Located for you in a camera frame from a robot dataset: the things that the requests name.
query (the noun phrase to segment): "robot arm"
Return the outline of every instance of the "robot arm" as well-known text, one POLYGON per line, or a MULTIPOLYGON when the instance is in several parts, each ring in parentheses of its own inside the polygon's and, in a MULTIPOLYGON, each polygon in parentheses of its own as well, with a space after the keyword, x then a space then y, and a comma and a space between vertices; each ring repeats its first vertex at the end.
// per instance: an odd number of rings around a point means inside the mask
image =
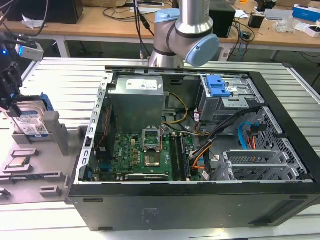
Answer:
POLYGON ((41 46, 28 36, 0 33, 0 111, 10 117, 19 116, 14 100, 20 95, 23 81, 17 59, 41 61, 43 54, 41 46))
POLYGON ((209 62, 219 47, 209 16, 210 0, 180 0, 179 9, 163 9, 155 15, 154 49, 150 67, 183 68, 209 62))

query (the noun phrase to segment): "cpu chip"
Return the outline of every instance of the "cpu chip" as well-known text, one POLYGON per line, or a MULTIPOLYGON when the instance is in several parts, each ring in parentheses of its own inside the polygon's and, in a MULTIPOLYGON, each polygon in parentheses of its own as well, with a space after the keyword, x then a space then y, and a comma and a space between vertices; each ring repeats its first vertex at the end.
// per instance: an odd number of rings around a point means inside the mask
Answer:
POLYGON ((156 152, 146 153, 144 155, 145 167, 160 167, 160 154, 156 152))

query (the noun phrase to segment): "blue drive bay latch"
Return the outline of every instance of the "blue drive bay latch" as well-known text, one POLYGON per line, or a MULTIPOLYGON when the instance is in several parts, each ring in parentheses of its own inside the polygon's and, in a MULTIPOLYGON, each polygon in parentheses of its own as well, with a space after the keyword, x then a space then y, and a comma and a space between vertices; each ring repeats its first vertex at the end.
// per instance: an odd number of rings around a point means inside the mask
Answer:
POLYGON ((208 84, 211 97, 228 98, 231 96, 231 93, 227 89, 227 84, 220 75, 206 76, 206 83, 208 84))

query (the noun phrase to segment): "power supply label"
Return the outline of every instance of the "power supply label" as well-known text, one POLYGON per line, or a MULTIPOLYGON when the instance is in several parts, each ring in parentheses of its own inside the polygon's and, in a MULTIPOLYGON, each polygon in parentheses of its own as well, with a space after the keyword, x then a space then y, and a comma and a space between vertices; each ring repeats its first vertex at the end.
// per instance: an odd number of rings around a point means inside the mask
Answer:
POLYGON ((157 90, 157 80, 154 79, 128 79, 127 90, 157 90))

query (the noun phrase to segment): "green circuit board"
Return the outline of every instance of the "green circuit board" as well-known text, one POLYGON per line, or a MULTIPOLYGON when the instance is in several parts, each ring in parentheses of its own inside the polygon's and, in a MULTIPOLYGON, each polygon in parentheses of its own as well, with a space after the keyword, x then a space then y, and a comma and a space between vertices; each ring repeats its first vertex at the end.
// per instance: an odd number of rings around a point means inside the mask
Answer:
MULTIPOLYGON (((185 136, 184 147, 186 152, 194 150, 191 136, 185 136)), ((170 136, 148 136, 149 144, 162 143, 160 152, 144 152, 142 134, 117 134, 115 139, 113 160, 110 172, 113 173, 151 173, 168 175, 173 181, 170 136)))

